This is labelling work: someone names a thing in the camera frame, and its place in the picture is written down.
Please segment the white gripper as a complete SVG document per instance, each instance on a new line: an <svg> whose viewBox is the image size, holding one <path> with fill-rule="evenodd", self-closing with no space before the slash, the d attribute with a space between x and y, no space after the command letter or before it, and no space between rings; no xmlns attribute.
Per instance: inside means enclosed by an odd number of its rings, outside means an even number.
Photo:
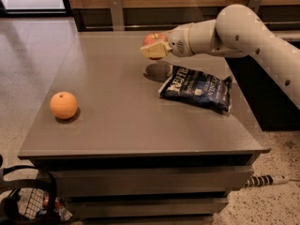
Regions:
<svg viewBox="0 0 300 225"><path fill-rule="evenodd" d="M161 59L166 57L170 51L177 57L188 57L192 55L188 33L191 24L182 24L168 33L168 42L159 41L141 47L142 55L149 59Z"/></svg>

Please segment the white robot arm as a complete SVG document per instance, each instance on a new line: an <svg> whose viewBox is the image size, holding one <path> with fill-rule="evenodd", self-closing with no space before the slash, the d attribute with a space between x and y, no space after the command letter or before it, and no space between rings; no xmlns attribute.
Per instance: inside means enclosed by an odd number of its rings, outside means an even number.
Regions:
<svg viewBox="0 0 300 225"><path fill-rule="evenodd" d="M222 9L214 20L179 25L141 47L142 55L161 59L207 53L227 58L250 56L300 108L300 50L271 32L243 5Z"/></svg>

